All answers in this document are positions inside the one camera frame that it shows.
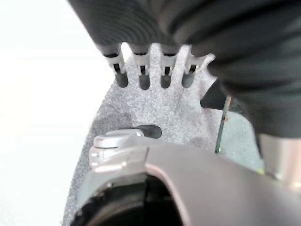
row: white background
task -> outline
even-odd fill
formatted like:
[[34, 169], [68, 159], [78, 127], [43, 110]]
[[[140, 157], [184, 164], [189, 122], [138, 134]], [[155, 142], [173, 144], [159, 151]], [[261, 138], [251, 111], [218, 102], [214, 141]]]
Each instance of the white background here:
[[85, 136], [113, 80], [66, 0], [0, 1], [1, 226], [60, 225]]

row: rubber grip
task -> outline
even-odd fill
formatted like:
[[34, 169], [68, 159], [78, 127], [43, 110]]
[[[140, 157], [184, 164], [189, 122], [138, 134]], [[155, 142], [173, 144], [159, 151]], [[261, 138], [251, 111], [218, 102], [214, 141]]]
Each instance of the rubber grip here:
[[171, 82], [171, 76], [168, 75], [164, 75], [161, 76], [161, 87], [162, 88], [168, 88], [170, 86], [170, 82]]
[[195, 73], [193, 72], [189, 72], [188, 74], [183, 74], [183, 77], [182, 77], [182, 86], [184, 88], [189, 88], [192, 83], [193, 83], [193, 80], [194, 80], [194, 75]]
[[116, 82], [121, 88], [125, 88], [128, 85], [128, 79], [127, 79], [127, 73], [121, 74], [117, 73], [115, 75], [116, 77]]
[[139, 84], [141, 89], [147, 90], [150, 87], [150, 76], [146, 74], [140, 75]]

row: black plastic piece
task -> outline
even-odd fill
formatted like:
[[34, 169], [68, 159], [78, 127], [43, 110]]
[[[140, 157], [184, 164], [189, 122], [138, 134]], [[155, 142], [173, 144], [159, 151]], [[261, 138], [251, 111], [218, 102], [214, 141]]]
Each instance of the black plastic piece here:
[[120, 72], [119, 64], [114, 64], [114, 69], [117, 72], [115, 74], [116, 82], [121, 88], [125, 88], [128, 85], [127, 73], [122, 74]]
[[196, 68], [197, 68], [196, 65], [191, 65], [189, 73], [188, 74], [185, 74], [185, 73], [183, 74], [182, 86], [184, 88], [189, 88], [192, 85]]
[[226, 95], [222, 93], [220, 81], [217, 79], [205, 93], [200, 104], [203, 108], [222, 110], [224, 108], [225, 101]]
[[121, 129], [140, 129], [146, 137], [158, 139], [162, 136], [162, 130], [156, 125], [140, 125], [137, 127], [127, 127]]
[[169, 76], [170, 67], [165, 67], [164, 76], [161, 76], [161, 87], [162, 88], [168, 88], [170, 86], [171, 82], [171, 76]]
[[150, 87], [150, 76], [148, 74], [139, 75], [140, 88], [147, 90]]
[[168, 88], [170, 86], [170, 82], [171, 82], [171, 76], [165, 75], [165, 76], [161, 76], [161, 87], [162, 88]]
[[[224, 95], [221, 91], [220, 81], [215, 80], [209, 90], [205, 93], [204, 97], [201, 99], [200, 104], [203, 108], [223, 110], [225, 101], [226, 95]], [[242, 108], [242, 105], [235, 98], [232, 98], [231, 100], [229, 111], [246, 117], [246, 113]]]

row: metal prong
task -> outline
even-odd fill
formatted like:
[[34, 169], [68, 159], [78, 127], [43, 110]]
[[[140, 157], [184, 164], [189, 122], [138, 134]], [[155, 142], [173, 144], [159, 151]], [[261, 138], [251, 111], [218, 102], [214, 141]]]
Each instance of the metal prong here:
[[301, 193], [301, 139], [260, 134], [265, 175]]
[[147, 90], [150, 87], [150, 55], [149, 53], [134, 54], [138, 69], [140, 88]]
[[217, 135], [217, 140], [216, 140], [216, 146], [215, 146], [215, 153], [218, 154], [221, 151], [221, 140], [222, 140], [222, 131], [224, 129], [224, 124], [225, 124], [225, 119], [230, 107], [230, 103], [231, 103], [231, 97], [227, 96], [226, 101], [225, 101], [225, 105], [224, 105], [224, 109], [222, 111], [222, 120], [220, 123], [220, 128], [218, 130], [218, 135]]
[[188, 88], [192, 85], [194, 76], [197, 72], [201, 70], [202, 64], [204, 60], [206, 59], [206, 56], [202, 57], [195, 57], [191, 54], [191, 51], [189, 50], [189, 53], [187, 55], [186, 63], [185, 63], [185, 69], [184, 74], [182, 77], [182, 86], [185, 88]]
[[114, 71], [117, 84], [122, 88], [127, 87], [128, 79], [122, 52], [120, 51], [119, 54], [112, 55], [112, 57], [105, 56], [105, 58]]
[[168, 88], [171, 82], [171, 75], [173, 73], [177, 55], [161, 54], [161, 87]]

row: black ribbed rubber grip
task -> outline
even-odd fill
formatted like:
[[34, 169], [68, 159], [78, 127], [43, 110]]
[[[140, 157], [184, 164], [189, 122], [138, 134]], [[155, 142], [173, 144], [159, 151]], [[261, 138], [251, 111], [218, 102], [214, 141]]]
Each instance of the black ribbed rubber grip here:
[[215, 54], [209, 72], [257, 134], [301, 137], [300, 0], [170, 0], [154, 12], [195, 57]]
[[141, 0], [69, 0], [97, 45], [154, 42], [173, 45]]

